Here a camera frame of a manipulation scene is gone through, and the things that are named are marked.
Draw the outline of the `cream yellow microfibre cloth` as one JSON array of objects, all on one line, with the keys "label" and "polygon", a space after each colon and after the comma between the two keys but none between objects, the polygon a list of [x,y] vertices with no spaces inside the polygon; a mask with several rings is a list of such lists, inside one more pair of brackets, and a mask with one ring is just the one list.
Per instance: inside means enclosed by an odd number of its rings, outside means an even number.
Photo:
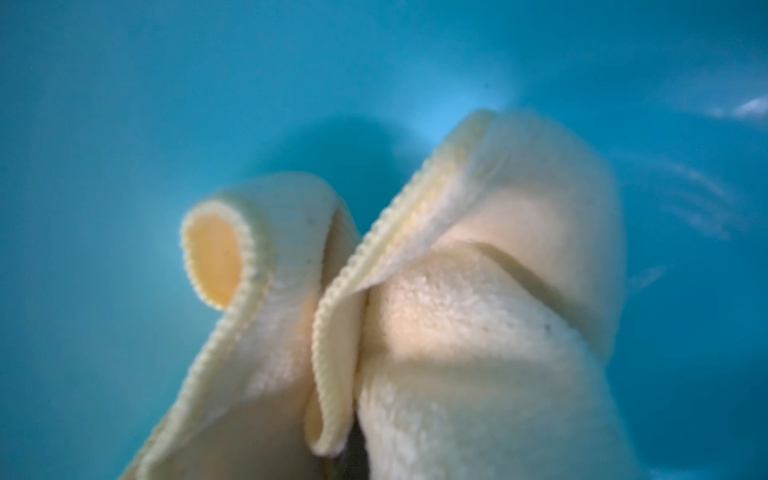
[{"label": "cream yellow microfibre cloth", "polygon": [[184,267],[221,312],[127,479],[645,479],[606,377],[626,283],[609,166],[478,110],[360,235],[321,178],[196,204]]}]

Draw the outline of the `teal bucket with sticker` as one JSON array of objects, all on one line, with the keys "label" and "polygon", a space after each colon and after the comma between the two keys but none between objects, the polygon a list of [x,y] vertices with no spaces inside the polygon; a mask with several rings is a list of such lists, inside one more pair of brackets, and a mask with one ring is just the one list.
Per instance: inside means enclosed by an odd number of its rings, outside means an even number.
[{"label": "teal bucket with sticker", "polygon": [[478,107],[614,166],[611,377],[657,479],[767,475],[763,1],[5,1],[1,475],[114,479],[216,314],[179,226],[280,170],[366,230]]}]

